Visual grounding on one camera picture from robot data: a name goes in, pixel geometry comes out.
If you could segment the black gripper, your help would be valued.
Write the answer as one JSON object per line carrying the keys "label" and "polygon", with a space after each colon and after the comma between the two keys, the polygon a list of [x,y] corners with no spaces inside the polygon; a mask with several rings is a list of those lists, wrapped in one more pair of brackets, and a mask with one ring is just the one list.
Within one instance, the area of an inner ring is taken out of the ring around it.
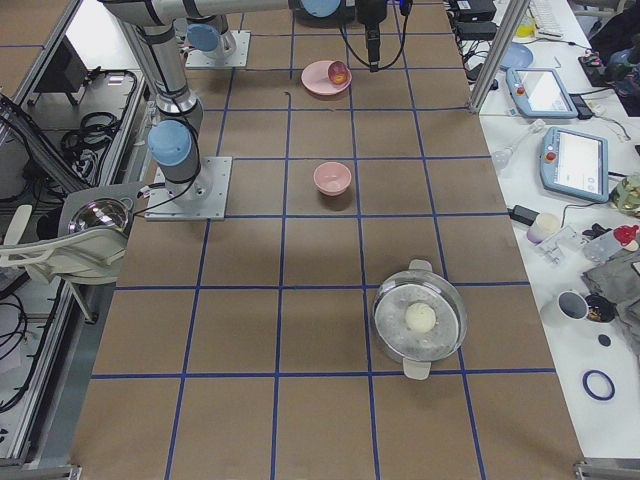
{"label": "black gripper", "polygon": [[375,29],[387,17],[386,0],[356,0],[357,21],[365,27],[367,64],[371,73],[375,72]]}

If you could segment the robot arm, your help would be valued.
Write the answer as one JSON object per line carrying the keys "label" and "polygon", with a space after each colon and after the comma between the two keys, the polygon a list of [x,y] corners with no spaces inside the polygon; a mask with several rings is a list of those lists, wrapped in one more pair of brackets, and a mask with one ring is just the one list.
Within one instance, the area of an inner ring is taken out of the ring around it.
{"label": "robot arm", "polygon": [[203,106],[185,76],[174,21],[213,29],[218,48],[226,16],[298,9],[300,1],[105,1],[104,7],[134,30],[130,46],[147,80],[156,89],[160,121],[149,132],[149,150],[165,178],[169,198],[186,206],[210,196],[213,180],[203,172],[198,134]]}

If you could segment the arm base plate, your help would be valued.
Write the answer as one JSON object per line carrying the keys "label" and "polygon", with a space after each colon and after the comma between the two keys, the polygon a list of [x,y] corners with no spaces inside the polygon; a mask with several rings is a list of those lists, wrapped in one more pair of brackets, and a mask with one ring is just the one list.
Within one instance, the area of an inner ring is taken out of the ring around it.
{"label": "arm base plate", "polygon": [[232,171],[231,157],[202,157],[201,170],[188,191],[177,197],[183,185],[169,183],[152,189],[144,218],[148,221],[195,221],[225,218]]}
{"label": "arm base plate", "polygon": [[188,33],[191,49],[185,66],[192,70],[244,68],[248,60],[250,37],[248,30],[229,30],[222,35]]}

